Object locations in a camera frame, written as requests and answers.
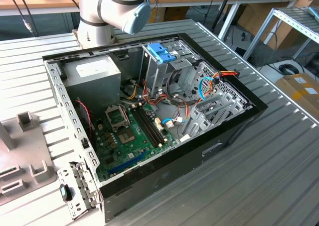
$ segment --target ram slot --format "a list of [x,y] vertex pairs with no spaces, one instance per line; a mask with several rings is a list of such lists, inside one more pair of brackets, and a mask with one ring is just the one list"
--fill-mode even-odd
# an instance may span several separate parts
[[150,129],[152,130],[153,134],[155,135],[155,137],[157,138],[157,140],[161,143],[164,144],[165,141],[162,137],[162,135],[159,133],[159,131],[156,129],[156,127],[154,126],[154,124],[149,120],[149,117],[146,115],[145,111],[140,108],[138,110],[138,113],[141,115],[142,120],[144,121],[145,124],[147,124]]
[[136,109],[132,111],[132,114],[155,148],[158,147],[160,143],[164,144],[163,137],[142,109]]

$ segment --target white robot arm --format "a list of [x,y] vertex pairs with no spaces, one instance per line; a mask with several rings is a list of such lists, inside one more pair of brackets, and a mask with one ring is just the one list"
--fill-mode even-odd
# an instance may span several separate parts
[[151,8],[144,0],[79,0],[78,40],[84,48],[114,42],[113,26],[128,34],[146,24]]

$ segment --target metal workbench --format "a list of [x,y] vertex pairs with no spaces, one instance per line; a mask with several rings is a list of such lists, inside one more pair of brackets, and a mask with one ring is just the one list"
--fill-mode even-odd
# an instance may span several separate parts
[[[319,134],[314,119],[192,20],[147,25],[131,36],[186,32],[269,108],[231,146],[115,218],[112,226],[309,225],[319,220]],[[77,160],[55,106],[42,55],[79,49],[72,34],[0,42],[0,119],[31,111],[41,120],[55,169]],[[69,225],[58,181],[0,207],[3,225]],[[76,225],[101,225],[92,211]]]
[[290,25],[291,27],[308,37],[307,41],[294,54],[294,59],[299,56],[299,54],[310,43],[311,40],[319,43],[319,22],[315,20],[315,18],[309,13],[308,7],[273,8],[268,14],[265,22],[260,27],[249,48],[245,52],[243,59],[247,60],[252,54],[260,38],[270,25],[274,17],[277,17],[279,20],[268,34],[267,38],[264,41],[264,44],[267,44],[269,40],[274,36],[273,33],[277,32],[282,22],[285,22],[286,24]]

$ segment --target metal bracket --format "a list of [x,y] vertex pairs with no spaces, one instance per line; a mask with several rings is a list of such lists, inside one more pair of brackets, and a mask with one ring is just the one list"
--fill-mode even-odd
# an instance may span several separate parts
[[91,172],[84,162],[72,162],[69,166],[58,170],[57,174],[60,183],[69,189],[71,200],[67,205],[72,219],[85,214],[101,202]]

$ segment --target red cable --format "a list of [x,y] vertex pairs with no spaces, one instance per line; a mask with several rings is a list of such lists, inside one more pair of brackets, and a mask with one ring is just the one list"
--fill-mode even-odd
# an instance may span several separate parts
[[89,126],[90,126],[90,139],[92,139],[92,124],[91,124],[91,118],[90,118],[90,114],[88,109],[86,108],[86,106],[80,102],[79,100],[75,100],[76,102],[78,102],[79,104],[82,105],[82,107],[84,107],[84,110],[86,111],[86,114],[88,115],[88,119],[89,119]]

